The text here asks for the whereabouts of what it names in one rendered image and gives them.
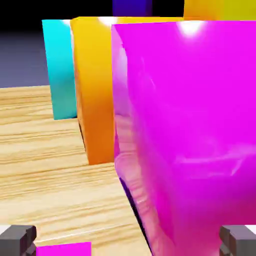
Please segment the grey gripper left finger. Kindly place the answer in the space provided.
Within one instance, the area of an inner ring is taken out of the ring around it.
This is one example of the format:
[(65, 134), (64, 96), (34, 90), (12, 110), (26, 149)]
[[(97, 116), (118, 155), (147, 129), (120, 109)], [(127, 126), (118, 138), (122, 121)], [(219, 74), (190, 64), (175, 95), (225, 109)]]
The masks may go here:
[(36, 256), (34, 225), (0, 225), (0, 256)]

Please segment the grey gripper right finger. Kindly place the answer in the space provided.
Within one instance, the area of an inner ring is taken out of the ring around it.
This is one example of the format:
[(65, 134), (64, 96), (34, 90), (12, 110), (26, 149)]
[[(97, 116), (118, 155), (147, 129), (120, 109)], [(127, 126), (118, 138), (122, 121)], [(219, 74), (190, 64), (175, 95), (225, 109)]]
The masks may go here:
[(223, 225), (219, 238), (219, 256), (256, 256), (256, 224)]

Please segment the small magenta cube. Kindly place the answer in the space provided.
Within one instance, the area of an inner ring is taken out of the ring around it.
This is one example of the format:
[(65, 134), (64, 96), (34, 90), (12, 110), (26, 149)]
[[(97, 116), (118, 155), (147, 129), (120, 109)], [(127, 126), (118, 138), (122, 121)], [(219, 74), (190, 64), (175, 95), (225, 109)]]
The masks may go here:
[(36, 256), (92, 256), (92, 243), (69, 243), (38, 246)]

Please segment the small yellow cube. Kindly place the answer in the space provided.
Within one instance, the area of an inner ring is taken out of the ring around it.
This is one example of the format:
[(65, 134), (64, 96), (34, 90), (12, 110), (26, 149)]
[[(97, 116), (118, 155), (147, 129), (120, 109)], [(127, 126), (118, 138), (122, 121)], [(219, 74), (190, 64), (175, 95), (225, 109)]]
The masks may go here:
[(256, 21), (256, 0), (184, 0), (185, 20)]

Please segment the small blue cube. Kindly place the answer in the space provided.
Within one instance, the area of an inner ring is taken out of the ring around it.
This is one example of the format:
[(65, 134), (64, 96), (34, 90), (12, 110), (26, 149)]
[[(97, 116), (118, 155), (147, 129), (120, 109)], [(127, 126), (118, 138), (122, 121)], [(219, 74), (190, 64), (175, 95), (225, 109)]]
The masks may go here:
[(116, 17), (148, 17), (152, 15), (152, 0), (112, 0)]

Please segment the large magenta box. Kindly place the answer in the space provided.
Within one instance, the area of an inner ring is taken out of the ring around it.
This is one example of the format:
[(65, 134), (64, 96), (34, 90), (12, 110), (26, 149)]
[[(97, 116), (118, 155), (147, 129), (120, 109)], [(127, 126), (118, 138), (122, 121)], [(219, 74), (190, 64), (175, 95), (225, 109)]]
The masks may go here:
[(256, 20), (111, 28), (114, 166), (152, 256), (256, 224)]

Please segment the large orange box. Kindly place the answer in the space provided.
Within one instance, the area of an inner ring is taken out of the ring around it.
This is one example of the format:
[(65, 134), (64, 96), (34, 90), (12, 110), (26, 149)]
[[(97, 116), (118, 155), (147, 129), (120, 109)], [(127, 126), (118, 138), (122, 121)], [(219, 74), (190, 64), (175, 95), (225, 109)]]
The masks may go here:
[(77, 119), (90, 165), (114, 161), (113, 70), (127, 82), (127, 56), (114, 24), (178, 22), (182, 17), (77, 17), (71, 20)]

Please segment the large cyan box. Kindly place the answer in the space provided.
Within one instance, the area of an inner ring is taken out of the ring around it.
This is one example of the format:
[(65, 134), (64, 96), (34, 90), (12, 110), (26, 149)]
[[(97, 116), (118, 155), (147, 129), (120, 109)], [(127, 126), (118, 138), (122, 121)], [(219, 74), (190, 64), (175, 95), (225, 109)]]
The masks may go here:
[(44, 19), (42, 30), (53, 118), (77, 117), (73, 34), (69, 19)]

